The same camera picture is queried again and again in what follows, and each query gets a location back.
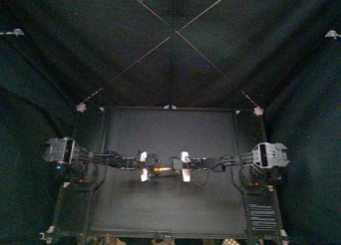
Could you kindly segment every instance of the white object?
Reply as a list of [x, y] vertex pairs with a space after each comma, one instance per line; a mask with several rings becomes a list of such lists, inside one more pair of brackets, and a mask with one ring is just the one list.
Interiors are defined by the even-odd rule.
[[253, 163], [261, 168], [285, 167], [289, 163], [287, 146], [283, 143], [261, 143], [252, 151]]
[[79, 103], [77, 105], [78, 112], [83, 113], [87, 110], [87, 105], [85, 103]]
[[337, 34], [337, 32], [335, 30], [331, 30], [327, 35], [325, 35], [327, 38], [335, 38], [335, 40], [337, 39], [337, 37], [340, 38], [341, 35]]
[[256, 107], [253, 110], [254, 110], [254, 113], [256, 113], [257, 116], [264, 115], [264, 109], [261, 107]]
[[189, 153], [186, 151], [184, 151], [181, 153], [181, 161], [182, 162], [189, 162]]
[[182, 181], [190, 182], [190, 170], [189, 169], [182, 170]]
[[54, 233], [55, 232], [55, 225], [53, 225], [49, 230], [47, 230], [47, 233]]
[[148, 152], [145, 151], [141, 155], [141, 161], [146, 161], [148, 158]]
[[150, 171], [146, 168], [143, 168], [143, 170], [142, 170], [142, 182], [146, 182], [149, 180], [152, 180]]

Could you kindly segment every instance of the black backdrop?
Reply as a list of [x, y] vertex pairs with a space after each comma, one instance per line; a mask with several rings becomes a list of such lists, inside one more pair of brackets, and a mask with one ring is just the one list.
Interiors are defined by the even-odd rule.
[[[192, 12], [189, 17], [192, 18], [192, 15], [194, 16], [208, 7], [205, 4], [214, 1], [198, 1], [196, 8], [188, 10]], [[82, 0], [73, 0], [73, 5], [67, 6], [61, 4], [62, 0], [58, 2], [55, 0], [2, 0], [2, 29], [27, 29], [26, 40], [20, 37], [0, 39], [0, 149], [2, 162], [4, 163], [0, 187], [2, 243], [6, 240], [37, 237], [38, 232], [47, 229], [51, 223], [53, 203], [50, 204], [49, 195], [45, 189], [42, 190], [43, 185], [50, 184], [50, 181], [45, 181], [50, 178], [46, 169], [49, 166], [42, 167], [45, 165], [41, 159], [43, 148], [39, 145], [50, 136], [65, 136], [73, 133], [75, 104], [94, 88], [103, 85], [103, 80], [99, 80], [103, 75], [111, 71], [115, 73], [122, 71], [125, 68], [122, 65], [129, 65], [129, 61], [134, 61], [134, 58], [125, 59], [121, 55], [106, 56], [102, 51], [94, 49], [99, 43], [93, 43], [93, 40], [114, 38], [113, 30], [106, 31], [109, 37], [105, 38], [98, 38], [98, 33], [94, 31], [87, 31], [89, 38], [82, 37], [85, 30], [94, 28], [83, 26], [83, 21], [89, 21], [89, 17], [94, 18], [91, 14], [99, 15], [101, 19], [91, 19], [91, 21], [99, 22], [103, 27], [111, 24], [109, 21], [115, 16], [102, 20], [103, 13], [85, 12], [82, 19], [74, 19], [77, 11], [55, 9], [57, 7], [74, 9], [75, 2], [79, 4], [81, 10], [91, 6], [90, 2]], [[252, 3], [263, 7], [260, 0], [254, 0]], [[281, 193], [285, 228], [289, 235], [296, 244], [339, 244], [341, 46], [339, 41], [324, 39], [324, 35], [332, 28], [340, 32], [340, 25], [336, 23], [341, 13], [340, 0], [279, 0], [279, 2], [269, 1], [267, 3], [265, 13], [253, 13], [248, 9], [241, 9], [242, 13], [232, 11], [229, 13], [232, 16], [224, 15], [226, 19], [232, 18], [232, 23], [218, 23], [220, 26], [238, 25], [228, 35], [233, 36], [233, 40], [236, 40], [236, 35], [245, 37], [237, 41], [225, 41], [214, 53], [224, 50], [226, 55], [217, 58], [218, 64], [225, 71], [232, 71], [233, 75], [238, 75], [238, 72], [244, 70], [244, 61], [249, 60], [250, 63], [245, 66], [246, 73], [240, 77], [240, 81], [241, 83], [246, 82], [248, 90], [254, 92], [256, 98], [271, 104], [268, 122], [272, 126], [269, 131], [272, 140], [283, 141], [291, 149], [292, 163]], [[103, 6], [95, 5], [94, 7], [102, 9]], [[245, 12], [250, 17], [248, 23], [244, 24]], [[257, 20], [253, 19], [252, 14], [258, 14]], [[204, 24], [202, 27], [214, 28], [208, 24]], [[137, 28], [133, 27], [129, 31], [133, 33], [135, 30]], [[222, 28], [214, 31], [217, 34], [213, 35], [220, 35], [224, 30]], [[127, 36], [129, 42], [134, 46], [137, 41], [130, 40], [135, 34], [123, 35], [121, 34], [123, 38]], [[142, 48], [134, 53], [135, 57], [145, 53], [145, 39], [149, 36], [145, 34], [138, 40]], [[196, 41], [201, 42], [202, 38], [206, 39], [205, 34], [201, 34]], [[123, 46], [122, 38], [115, 39], [118, 42], [115, 40], [117, 44], [111, 49], [115, 49], [118, 45]], [[214, 39], [216, 37], [212, 37], [210, 41], [202, 41], [201, 46], [217, 46], [210, 44]], [[107, 48], [107, 42], [103, 43], [101, 46]], [[122, 50], [127, 50], [127, 53], [134, 49], [122, 48]], [[194, 51], [190, 49], [186, 50], [186, 53], [189, 53], [185, 55], [186, 57], [194, 56], [188, 59], [188, 62], [198, 67], [197, 64], [202, 62], [202, 59], [194, 55]], [[156, 65], [156, 60], [160, 58], [149, 60], [149, 63], [153, 64], [149, 67], [154, 67], [156, 70], [150, 71], [149, 69], [148, 74], [150, 75], [156, 71], [154, 79], [157, 81], [152, 81], [150, 76], [139, 76], [139, 73], [127, 75], [115, 89], [106, 94], [105, 103], [138, 105], [145, 89], [150, 95], [154, 94], [154, 102], [149, 102], [148, 94], [143, 97], [145, 103], [164, 104], [168, 101], [166, 96], [160, 92], [166, 89], [166, 77], [162, 75], [169, 71], [169, 68], [164, 66], [164, 63]], [[98, 71], [101, 75], [94, 76], [94, 71]], [[206, 72], [214, 73], [212, 67], [206, 67], [204, 71], [205, 73], [197, 73], [188, 69], [186, 74], [193, 77], [184, 78], [185, 83], [180, 84], [184, 89], [189, 90], [189, 85], [197, 82], [197, 75], [204, 76]], [[193, 94], [189, 91], [188, 94], [193, 94], [193, 97], [182, 99], [184, 103], [189, 105], [200, 103], [208, 107], [230, 107], [229, 103], [232, 102], [245, 103], [245, 99], [240, 101], [240, 98], [236, 98], [232, 93], [225, 93], [225, 87], [230, 80], [216, 80], [214, 83], [210, 83], [210, 78], [212, 76], [208, 77], [208, 80], [202, 78], [198, 83], [201, 85], [200, 92]], [[129, 88], [137, 88], [137, 86], [139, 88], [133, 94], [133, 90]], [[47, 188], [47, 191], [53, 190], [54, 184]]]

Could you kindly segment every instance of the black fabric enclosure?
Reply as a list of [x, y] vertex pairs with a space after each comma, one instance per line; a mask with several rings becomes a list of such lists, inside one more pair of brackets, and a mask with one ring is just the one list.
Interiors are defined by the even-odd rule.
[[61, 185], [45, 142], [101, 148], [85, 116], [113, 106], [166, 107], [170, 127], [181, 108], [265, 109], [268, 140], [289, 148], [291, 244], [341, 243], [341, 38], [325, 37], [340, 0], [0, 0], [0, 11], [0, 244], [41, 244]]

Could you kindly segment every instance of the cable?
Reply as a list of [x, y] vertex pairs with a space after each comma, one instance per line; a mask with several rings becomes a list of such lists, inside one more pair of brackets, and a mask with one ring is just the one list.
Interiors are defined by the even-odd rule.
[[222, 165], [224, 167], [229, 167], [229, 166], [234, 166], [237, 164], [236, 164], [236, 161], [230, 161], [230, 160], [221, 161], [220, 163], [217, 163], [213, 166], [212, 171], [214, 171], [214, 172], [225, 172], [225, 170], [224, 171], [214, 170], [220, 165]]

